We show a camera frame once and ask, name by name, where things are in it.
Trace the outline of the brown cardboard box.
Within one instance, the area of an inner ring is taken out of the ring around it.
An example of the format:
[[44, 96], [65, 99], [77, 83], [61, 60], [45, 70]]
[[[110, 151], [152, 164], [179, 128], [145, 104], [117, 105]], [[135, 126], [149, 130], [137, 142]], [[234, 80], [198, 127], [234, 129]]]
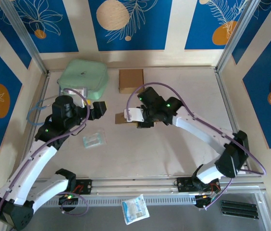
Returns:
[[119, 70], [119, 93], [131, 94], [144, 84], [143, 69]]
[[115, 115], [115, 124], [128, 124], [136, 126], [136, 128], [152, 128], [157, 124], [157, 122], [127, 122], [124, 118], [124, 113], [118, 113]]

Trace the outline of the clear plastic packet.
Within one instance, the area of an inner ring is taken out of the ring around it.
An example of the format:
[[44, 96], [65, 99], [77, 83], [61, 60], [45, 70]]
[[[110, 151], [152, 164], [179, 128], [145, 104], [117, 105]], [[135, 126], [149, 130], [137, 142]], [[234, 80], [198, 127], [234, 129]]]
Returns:
[[83, 145], [86, 149], [95, 148], [106, 143], [105, 132], [102, 129], [91, 132], [83, 137]]

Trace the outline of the mint green zipper case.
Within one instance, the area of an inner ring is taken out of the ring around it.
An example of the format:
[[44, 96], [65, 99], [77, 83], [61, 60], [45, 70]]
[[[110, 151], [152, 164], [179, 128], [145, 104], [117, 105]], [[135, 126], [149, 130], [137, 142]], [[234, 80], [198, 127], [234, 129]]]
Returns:
[[62, 90], [83, 89], [88, 99], [98, 100], [103, 95], [108, 80], [108, 70], [104, 63], [75, 59], [68, 63], [58, 84]]

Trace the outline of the blue tube stethoscope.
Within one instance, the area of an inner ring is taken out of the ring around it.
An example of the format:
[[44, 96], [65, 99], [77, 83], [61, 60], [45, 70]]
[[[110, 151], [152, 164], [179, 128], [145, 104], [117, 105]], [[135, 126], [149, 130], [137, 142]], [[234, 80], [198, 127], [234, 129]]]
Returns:
[[44, 101], [47, 101], [47, 100], [50, 100], [50, 99], [53, 99], [53, 98], [55, 98], [55, 97], [56, 97], [56, 96], [51, 96], [51, 97], [45, 98], [45, 99], [43, 99], [43, 100], [39, 100], [39, 101], [35, 104], [35, 106], [32, 107], [32, 108], [28, 111], [28, 114], [27, 114], [27, 116], [26, 116], [26, 120], [28, 121], [28, 123], [31, 124], [31, 125], [34, 125], [34, 126], [41, 126], [41, 125], [43, 125], [43, 124], [44, 124], [43, 122], [41, 122], [41, 123], [32, 122], [32, 121], [30, 120], [30, 116], [31, 116], [31, 114], [32, 114], [32, 112], [33, 112], [34, 110], [44, 110], [44, 109], [46, 109], [47, 107], [49, 107], [50, 104], [43, 105], [43, 102], [44, 102]]

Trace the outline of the white blue sachet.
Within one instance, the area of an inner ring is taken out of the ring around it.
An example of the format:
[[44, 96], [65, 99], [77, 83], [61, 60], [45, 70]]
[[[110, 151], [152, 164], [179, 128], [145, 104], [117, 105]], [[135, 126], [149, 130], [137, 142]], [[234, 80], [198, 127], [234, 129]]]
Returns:
[[150, 217], [142, 194], [138, 197], [122, 201], [122, 210], [126, 225]]

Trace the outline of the black ribbed block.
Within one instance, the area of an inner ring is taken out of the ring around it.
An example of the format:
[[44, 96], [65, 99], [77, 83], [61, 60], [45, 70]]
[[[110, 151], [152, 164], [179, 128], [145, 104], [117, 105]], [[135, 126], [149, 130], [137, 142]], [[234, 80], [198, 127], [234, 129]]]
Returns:
[[221, 200], [223, 215], [259, 219], [258, 209], [255, 204]]

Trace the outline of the aluminium table side rail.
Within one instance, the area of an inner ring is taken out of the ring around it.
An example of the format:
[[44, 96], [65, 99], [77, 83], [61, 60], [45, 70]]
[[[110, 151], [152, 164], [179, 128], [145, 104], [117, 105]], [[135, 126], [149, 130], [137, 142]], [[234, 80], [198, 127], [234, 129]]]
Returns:
[[[40, 81], [37, 85], [37, 89], [35, 91], [35, 94], [33, 96], [32, 99], [32, 103], [29, 107], [29, 110], [35, 106], [35, 104], [39, 101], [39, 100], [43, 100], [45, 98], [46, 95], [46, 91], [47, 91], [47, 86], [49, 83], [49, 76], [50, 73], [48, 72], [47, 75], [42, 75], [40, 78]], [[30, 120], [32, 122], [38, 122], [38, 118], [40, 115], [40, 111], [39, 110], [34, 110], [30, 116]], [[22, 162], [22, 160], [24, 159], [24, 157], [26, 156], [27, 152], [29, 151], [31, 144], [34, 140], [34, 134], [35, 131], [37, 129], [37, 126], [31, 125], [28, 123], [28, 121], [26, 120], [26, 127], [24, 130], [24, 134], [23, 134], [23, 142], [21, 143], [21, 148], [20, 148], [20, 152], [16, 158], [15, 164], [14, 164], [14, 168], [13, 171], [15, 171], [17, 169], [17, 167], [19, 167], [20, 163]]]
[[221, 173], [225, 173], [227, 177], [236, 177], [239, 174], [250, 173], [248, 168], [244, 168], [245, 162], [248, 158], [246, 153], [248, 145], [244, 145], [245, 143], [248, 143], [247, 135], [245, 132], [237, 129], [230, 102], [226, 95], [220, 75], [215, 72], [215, 76], [232, 128], [229, 130], [229, 133], [225, 133], [225, 129], [221, 129], [222, 134], [230, 141], [230, 143], [224, 145], [225, 151], [221, 154], [220, 160], [216, 162], [217, 169], [220, 170]]

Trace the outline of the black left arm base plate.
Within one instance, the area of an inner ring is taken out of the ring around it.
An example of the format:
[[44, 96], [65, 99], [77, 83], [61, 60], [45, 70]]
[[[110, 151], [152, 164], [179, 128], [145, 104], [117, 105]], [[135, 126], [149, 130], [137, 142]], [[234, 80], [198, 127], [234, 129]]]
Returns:
[[82, 180], [76, 180], [73, 193], [79, 194], [79, 195], [90, 195], [91, 190], [92, 190], [92, 180], [82, 179]]

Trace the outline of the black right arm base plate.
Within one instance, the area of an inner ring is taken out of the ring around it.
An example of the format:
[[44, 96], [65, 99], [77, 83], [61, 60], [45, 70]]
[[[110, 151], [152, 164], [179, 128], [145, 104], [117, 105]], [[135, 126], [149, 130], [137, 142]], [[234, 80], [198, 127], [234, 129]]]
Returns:
[[178, 177], [174, 181], [174, 186], [177, 187], [179, 193], [190, 192], [220, 192], [219, 180], [214, 179], [208, 184], [202, 183], [197, 178], [192, 177]]

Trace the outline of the aluminium frame rail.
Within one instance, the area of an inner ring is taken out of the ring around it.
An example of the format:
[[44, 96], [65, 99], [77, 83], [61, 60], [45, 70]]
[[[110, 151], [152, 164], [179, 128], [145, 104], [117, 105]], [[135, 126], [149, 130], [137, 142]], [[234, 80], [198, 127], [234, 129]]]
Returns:
[[[90, 195], [99, 196], [128, 196], [128, 195], [168, 195], [168, 194], [189, 194], [189, 195], [204, 195], [209, 192], [178, 192], [174, 186], [174, 181], [177, 178], [154, 178], [154, 179], [94, 179], [92, 180], [92, 190]], [[219, 180], [221, 191], [251, 193], [256, 190], [264, 190], [265, 186], [260, 176], [251, 174], [242, 174], [234, 179], [222, 177]], [[14, 202], [22, 203], [23, 201], [32, 201], [28, 196], [32, 189], [40, 186], [46, 181], [37, 181], [29, 185], [17, 183], [11, 186], [7, 182], [0, 188], [0, 195], [8, 194], [8, 199]]]

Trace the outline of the aluminium frame post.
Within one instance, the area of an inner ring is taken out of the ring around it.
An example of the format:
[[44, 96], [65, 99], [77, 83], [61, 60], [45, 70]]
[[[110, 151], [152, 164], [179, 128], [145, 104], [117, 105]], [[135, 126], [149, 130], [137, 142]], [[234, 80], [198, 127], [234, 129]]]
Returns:
[[13, 3], [10, 0], [0, 0], [0, 7], [8, 18], [9, 22], [11, 23], [13, 29], [17, 33], [21, 42], [25, 46], [26, 50], [37, 64], [38, 68], [42, 71], [43, 74], [47, 75], [48, 70], [46, 69], [39, 55], [39, 51], [34, 44], [30, 34], [28, 33], [24, 23], [22, 22], [19, 14], [14, 8]]
[[258, 7], [261, 0], [248, 0], [245, 9], [243, 10], [236, 27], [226, 44], [222, 55], [215, 65], [215, 71], [217, 74], [220, 74], [221, 71], [224, 69], [228, 59], [231, 57], [234, 48], [236, 47], [238, 41], [240, 40], [242, 34], [245, 31], [245, 28], [249, 24], [250, 19], [253, 16], [256, 8]]

